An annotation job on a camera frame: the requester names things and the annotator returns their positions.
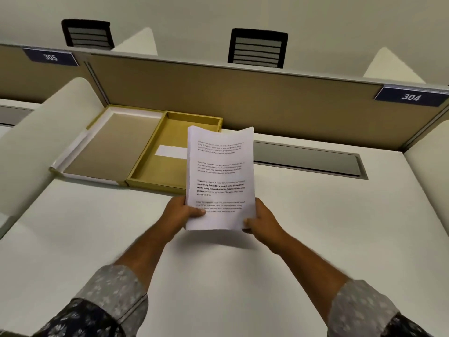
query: person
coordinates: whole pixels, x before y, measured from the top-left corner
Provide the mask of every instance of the person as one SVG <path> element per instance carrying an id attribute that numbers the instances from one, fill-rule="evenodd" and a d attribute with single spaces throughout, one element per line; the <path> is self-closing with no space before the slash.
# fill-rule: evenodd
<path id="1" fill-rule="evenodd" d="M 203 209 L 186 206 L 185 197 L 172 198 L 160 219 L 117 261 L 101 267 L 34 336 L 135 336 L 146 316 L 146 292 L 165 245 L 190 217 L 204 214 Z M 258 198 L 256 214 L 244 221 L 244 231 L 287 264 L 326 323 L 329 337 L 429 336 L 385 295 L 365 281 L 349 278 L 285 232 Z"/>

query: yellow box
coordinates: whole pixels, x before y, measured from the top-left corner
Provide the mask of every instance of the yellow box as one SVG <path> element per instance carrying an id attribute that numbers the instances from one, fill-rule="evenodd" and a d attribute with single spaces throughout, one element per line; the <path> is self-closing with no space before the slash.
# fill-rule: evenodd
<path id="1" fill-rule="evenodd" d="M 222 118 L 108 106 L 50 167 L 65 177 L 185 193 L 187 161 L 155 155 L 160 145 L 187 148 L 187 128 L 218 132 Z"/>

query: floral print shirt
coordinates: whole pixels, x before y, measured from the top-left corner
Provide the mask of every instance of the floral print shirt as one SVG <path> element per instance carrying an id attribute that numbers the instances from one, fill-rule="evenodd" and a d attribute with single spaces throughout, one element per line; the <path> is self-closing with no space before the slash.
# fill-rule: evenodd
<path id="1" fill-rule="evenodd" d="M 134 273 L 126 266 L 104 266 L 34 336 L 132 337 L 147 310 L 148 297 Z M 431 337 L 362 280 L 340 289 L 327 325 L 328 337 Z"/>

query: black chair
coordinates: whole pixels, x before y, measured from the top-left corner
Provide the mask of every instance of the black chair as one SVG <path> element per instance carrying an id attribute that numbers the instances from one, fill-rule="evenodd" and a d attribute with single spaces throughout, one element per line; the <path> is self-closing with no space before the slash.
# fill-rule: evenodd
<path id="1" fill-rule="evenodd" d="M 234 28 L 231 32 L 228 62 L 282 68 L 287 41 L 287 33 Z"/>
<path id="2" fill-rule="evenodd" d="M 112 50 L 115 47 L 109 29 L 110 22 L 64 19 L 61 26 L 67 46 L 104 50 Z"/>

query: gray floral cuff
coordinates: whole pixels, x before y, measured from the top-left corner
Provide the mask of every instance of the gray floral cuff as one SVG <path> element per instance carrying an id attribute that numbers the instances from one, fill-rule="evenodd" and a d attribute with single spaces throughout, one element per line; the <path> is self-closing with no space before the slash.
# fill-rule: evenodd
<path id="1" fill-rule="evenodd" d="M 126 336 L 135 336 L 148 311 L 148 296 L 126 266 L 101 267 L 74 298 L 94 303 L 119 323 Z"/>
<path id="2" fill-rule="evenodd" d="M 380 337 L 399 312 L 387 296 L 363 280 L 351 280 L 338 292 L 328 317 L 329 337 Z"/>

